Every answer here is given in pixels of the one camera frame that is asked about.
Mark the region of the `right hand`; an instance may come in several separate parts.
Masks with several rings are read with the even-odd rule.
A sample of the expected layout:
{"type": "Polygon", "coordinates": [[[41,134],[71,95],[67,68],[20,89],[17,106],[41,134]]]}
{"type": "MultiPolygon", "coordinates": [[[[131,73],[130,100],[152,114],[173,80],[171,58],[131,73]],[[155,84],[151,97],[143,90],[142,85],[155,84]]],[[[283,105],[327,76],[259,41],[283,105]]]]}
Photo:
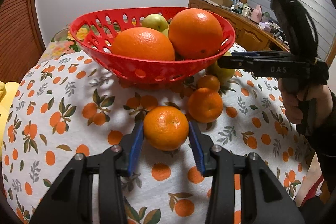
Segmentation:
{"type": "Polygon", "coordinates": [[[284,85],[283,79],[278,80],[285,115],[293,124],[301,124],[304,118],[303,102],[316,100],[314,127],[321,126],[333,110],[333,93],[327,85],[313,85],[297,95],[291,94],[284,85]]]}

